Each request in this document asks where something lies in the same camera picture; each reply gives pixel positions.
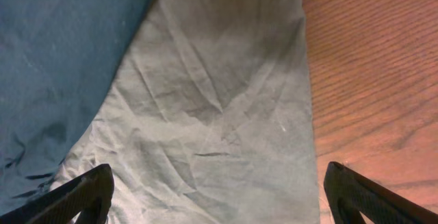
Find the grey shorts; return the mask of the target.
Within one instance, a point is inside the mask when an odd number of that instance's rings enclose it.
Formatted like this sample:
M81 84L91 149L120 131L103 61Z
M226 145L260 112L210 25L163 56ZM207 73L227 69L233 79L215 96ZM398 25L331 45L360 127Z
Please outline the grey shorts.
M103 163L109 223L318 223L302 0L155 0L53 186Z

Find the navy blue shorts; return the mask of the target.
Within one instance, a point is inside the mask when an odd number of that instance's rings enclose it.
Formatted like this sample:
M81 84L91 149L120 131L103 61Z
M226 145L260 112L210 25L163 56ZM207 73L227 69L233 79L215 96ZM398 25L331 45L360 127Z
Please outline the navy blue shorts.
M151 0L1 0L1 212L44 195Z

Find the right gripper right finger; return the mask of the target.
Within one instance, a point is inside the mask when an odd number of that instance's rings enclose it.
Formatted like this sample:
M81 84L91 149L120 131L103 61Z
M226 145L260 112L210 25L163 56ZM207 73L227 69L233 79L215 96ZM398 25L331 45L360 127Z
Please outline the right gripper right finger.
M329 162L324 191L336 224L431 223L437 214L423 208L338 162Z

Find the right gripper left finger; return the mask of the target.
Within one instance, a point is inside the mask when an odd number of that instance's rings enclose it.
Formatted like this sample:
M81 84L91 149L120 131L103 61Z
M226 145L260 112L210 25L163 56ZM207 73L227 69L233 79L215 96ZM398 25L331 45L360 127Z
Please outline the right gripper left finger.
M101 164L40 198L1 216L5 224L104 224L112 204L114 178Z

